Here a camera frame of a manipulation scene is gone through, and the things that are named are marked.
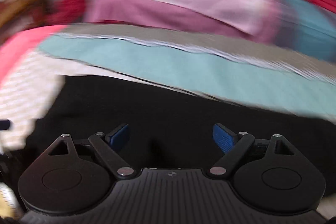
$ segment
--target metal pin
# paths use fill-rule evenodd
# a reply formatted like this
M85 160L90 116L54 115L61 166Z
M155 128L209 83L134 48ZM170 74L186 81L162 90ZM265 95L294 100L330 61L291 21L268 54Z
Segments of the metal pin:
M224 175L226 173L226 169L220 166L215 166L210 169L210 173L213 175Z
M117 172L121 176L129 176L134 173L134 169L130 167L122 167L122 168L119 168Z

